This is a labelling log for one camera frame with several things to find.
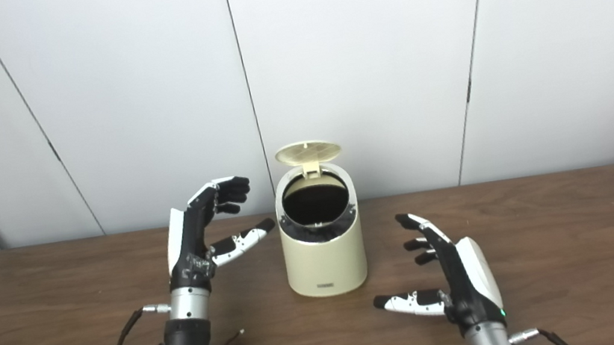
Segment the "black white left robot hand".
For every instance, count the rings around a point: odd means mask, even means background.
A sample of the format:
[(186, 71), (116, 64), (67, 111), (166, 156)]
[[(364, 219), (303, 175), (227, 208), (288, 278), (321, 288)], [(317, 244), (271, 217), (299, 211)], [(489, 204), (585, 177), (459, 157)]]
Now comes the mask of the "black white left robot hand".
[(172, 208), (169, 220), (169, 290), (204, 288), (210, 290), (216, 270), (251, 250), (274, 230), (266, 218), (254, 227), (209, 245), (205, 230), (217, 214), (238, 214), (247, 201), (250, 179), (230, 176), (206, 182), (187, 201), (184, 210)]

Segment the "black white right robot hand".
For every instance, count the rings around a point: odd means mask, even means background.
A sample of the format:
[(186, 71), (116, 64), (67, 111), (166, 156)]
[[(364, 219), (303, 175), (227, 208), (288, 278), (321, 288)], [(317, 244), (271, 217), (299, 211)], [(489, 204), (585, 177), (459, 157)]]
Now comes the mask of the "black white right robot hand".
[(442, 315), (458, 326), (462, 335), (482, 323), (507, 324), (499, 287), (475, 240), (464, 237), (453, 241), (419, 215), (397, 214), (395, 220), (402, 228), (421, 233), (403, 247), (408, 251), (423, 250), (414, 259), (418, 265), (439, 262), (449, 292), (429, 289), (377, 295), (373, 299), (374, 308), (417, 316)]

